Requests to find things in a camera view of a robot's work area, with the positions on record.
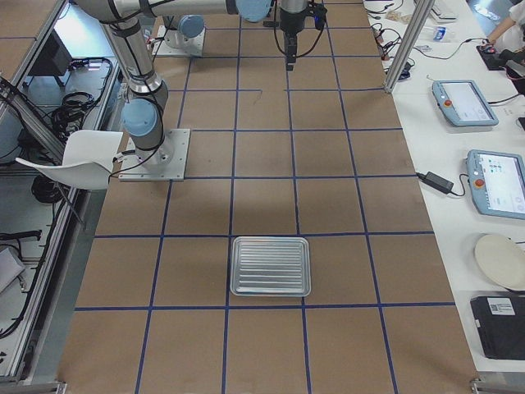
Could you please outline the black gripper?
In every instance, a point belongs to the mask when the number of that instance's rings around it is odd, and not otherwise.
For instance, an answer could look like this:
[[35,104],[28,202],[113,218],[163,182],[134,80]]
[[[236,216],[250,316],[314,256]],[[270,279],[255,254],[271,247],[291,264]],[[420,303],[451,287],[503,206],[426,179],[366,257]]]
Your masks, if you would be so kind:
[[280,29],[284,35],[285,68],[293,71],[297,58],[297,36],[304,29],[306,10],[290,12],[280,9]]

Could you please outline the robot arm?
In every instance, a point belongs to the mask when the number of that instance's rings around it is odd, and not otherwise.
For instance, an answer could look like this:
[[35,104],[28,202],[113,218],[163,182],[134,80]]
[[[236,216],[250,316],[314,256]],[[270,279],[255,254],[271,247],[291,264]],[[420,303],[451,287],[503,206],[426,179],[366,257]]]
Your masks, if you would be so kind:
[[164,16],[164,41],[168,47],[182,49],[204,32],[202,15]]
[[110,30],[110,44],[119,63],[128,71],[134,94],[154,100],[162,88],[153,58],[142,39],[139,16],[159,16],[175,20],[179,16],[228,14],[245,20],[260,21],[271,8],[279,19],[283,44],[278,49],[285,56],[287,71],[293,71],[298,51],[298,34],[305,20],[312,17],[323,30],[326,9],[314,1],[78,1],[88,15]]

